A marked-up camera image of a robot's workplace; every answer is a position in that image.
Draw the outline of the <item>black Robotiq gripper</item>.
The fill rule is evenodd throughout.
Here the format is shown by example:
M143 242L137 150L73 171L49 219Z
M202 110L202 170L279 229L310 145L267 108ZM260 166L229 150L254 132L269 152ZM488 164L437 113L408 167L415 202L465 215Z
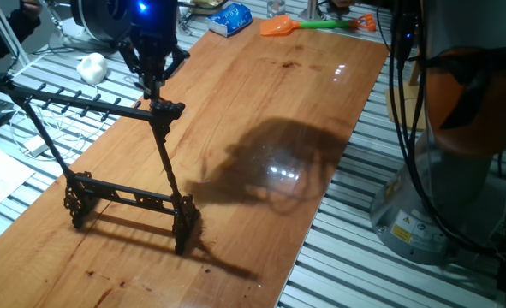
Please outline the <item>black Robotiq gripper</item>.
M133 0L130 6L132 26L129 38L117 43L117 48L129 71L138 75L135 83L144 99L160 99L160 88L173 77L190 58L188 51L176 45L177 0ZM170 50L155 70L155 80L148 63L134 48L161 47Z

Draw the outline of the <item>bare operator hand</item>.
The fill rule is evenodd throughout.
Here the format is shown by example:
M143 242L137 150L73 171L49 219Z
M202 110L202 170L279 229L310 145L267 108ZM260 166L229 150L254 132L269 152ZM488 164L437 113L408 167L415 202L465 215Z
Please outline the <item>bare operator hand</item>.
M42 12L42 4L39 0L20 0L21 11L32 21L39 18Z

